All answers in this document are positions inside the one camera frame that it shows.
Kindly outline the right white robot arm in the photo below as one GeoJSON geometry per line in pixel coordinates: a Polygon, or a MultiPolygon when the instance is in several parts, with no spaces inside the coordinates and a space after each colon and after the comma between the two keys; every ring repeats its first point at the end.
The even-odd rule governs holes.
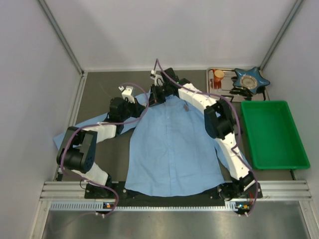
{"type": "Polygon", "coordinates": [[[157,74],[152,69],[149,104],[162,104],[168,96],[176,96],[197,108],[204,116],[204,126],[208,135],[215,139],[229,167],[232,183],[221,187],[226,198],[241,197],[246,194],[256,196],[259,183],[238,147],[234,127],[239,122],[233,117],[235,110],[225,98],[215,99],[197,89],[189,80],[179,79],[172,68],[157,74]]]}

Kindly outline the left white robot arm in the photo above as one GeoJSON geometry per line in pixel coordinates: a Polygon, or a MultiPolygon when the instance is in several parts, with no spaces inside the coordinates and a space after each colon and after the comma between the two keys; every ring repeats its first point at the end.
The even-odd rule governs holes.
{"type": "Polygon", "coordinates": [[[78,174],[89,184],[107,190],[112,187],[111,176],[95,163],[98,143],[119,135],[125,124],[135,122],[147,110],[147,103],[140,104],[137,98],[113,98],[110,109],[102,122],[67,129],[56,162],[61,169],[78,174]]]}

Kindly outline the light blue shirt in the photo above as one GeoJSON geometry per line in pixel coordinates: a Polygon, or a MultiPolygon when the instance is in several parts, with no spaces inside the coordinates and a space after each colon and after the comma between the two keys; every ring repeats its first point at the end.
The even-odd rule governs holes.
{"type": "Polygon", "coordinates": [[[224,183],[226,157],[204,128],[203,114],[176,96],[148,108],[133,131],[125,188],[148,196],[189,196],[224,183]]]}

